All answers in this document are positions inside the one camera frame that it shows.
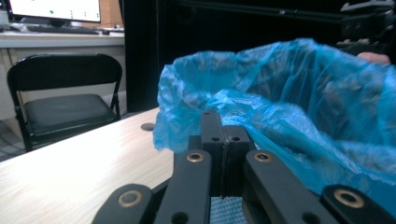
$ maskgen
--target wooden table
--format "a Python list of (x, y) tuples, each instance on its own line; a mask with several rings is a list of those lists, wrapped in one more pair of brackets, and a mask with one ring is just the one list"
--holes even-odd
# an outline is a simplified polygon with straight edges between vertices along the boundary
[(157, 151), (158, 109), (0, 162), (0, 223), (91, 223), (115, 189), (154, 188), (171, 176), (173, 152)]

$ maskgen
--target person's finger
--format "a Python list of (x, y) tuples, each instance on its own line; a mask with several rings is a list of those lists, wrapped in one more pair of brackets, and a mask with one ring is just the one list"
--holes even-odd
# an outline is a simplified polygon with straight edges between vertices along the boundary
[(359, 58), (362, 58), (370, 63), (390, 63), (390, 59), (385, 54), (377, 54), (372, 52), (363, 52), (358, 55)]

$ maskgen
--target computer mouse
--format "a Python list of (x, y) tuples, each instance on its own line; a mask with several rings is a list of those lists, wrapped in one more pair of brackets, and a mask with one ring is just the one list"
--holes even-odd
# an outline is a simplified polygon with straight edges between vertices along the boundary
[(110, 31), (108, 31), (108, 30), (103, 30), (103, 31), (102, 31), (102, 35), (110, 35)]

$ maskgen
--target monitor screen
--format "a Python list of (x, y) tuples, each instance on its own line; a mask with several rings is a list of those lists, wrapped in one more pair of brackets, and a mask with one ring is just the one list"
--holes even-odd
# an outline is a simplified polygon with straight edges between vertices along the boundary
[(8, 0), (15, 16), (100, 22), (99, 0)]

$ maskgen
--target trash bin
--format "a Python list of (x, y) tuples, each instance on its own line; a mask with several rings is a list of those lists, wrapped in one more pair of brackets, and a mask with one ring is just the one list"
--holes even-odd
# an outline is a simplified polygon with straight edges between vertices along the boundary
[(154, 145), (175, 152), (203, 110), (243, 125), (311, 190), (359, 189), (396, 217), (396, 70), (312, 39), (204, 51), (163, 69)]

